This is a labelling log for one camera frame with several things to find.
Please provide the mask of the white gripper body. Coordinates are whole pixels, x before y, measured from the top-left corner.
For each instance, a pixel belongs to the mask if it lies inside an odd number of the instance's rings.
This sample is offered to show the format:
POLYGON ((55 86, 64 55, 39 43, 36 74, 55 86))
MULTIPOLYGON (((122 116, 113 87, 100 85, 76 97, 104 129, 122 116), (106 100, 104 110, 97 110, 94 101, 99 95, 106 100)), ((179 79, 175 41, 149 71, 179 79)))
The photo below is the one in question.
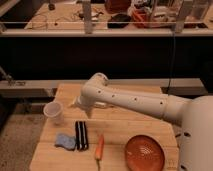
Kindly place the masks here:
POLYGON ((76 99, 76 105, 84 111, 90 111, 94 105, 94 102, 84 96, 78 96, 76 99))

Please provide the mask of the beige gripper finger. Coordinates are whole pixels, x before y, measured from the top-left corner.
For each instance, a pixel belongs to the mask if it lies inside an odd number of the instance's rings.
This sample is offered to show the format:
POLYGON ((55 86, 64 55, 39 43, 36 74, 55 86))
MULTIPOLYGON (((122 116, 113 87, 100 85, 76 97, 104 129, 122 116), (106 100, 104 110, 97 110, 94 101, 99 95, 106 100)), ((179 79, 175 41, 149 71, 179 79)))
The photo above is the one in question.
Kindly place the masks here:
POLYGON ((77 107, 77 103, 76 102, 71 102, 69 105, 68 105, 69 108, 76 108, 77 107))

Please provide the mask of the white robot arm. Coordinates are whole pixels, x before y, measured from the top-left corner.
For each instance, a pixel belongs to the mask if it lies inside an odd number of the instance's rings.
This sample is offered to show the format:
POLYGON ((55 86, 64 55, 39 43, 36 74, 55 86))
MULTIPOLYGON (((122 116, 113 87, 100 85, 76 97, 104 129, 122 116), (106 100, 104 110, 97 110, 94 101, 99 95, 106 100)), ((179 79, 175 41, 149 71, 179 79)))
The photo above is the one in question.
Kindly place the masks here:
POLYGON ((73 105, 87 116, 96 103, 106 103, 175 124, 181 128, 178 171, 213 171, 213 95, 188 99, 111 88, 107 83, 106 75, 95 73, 73 105))

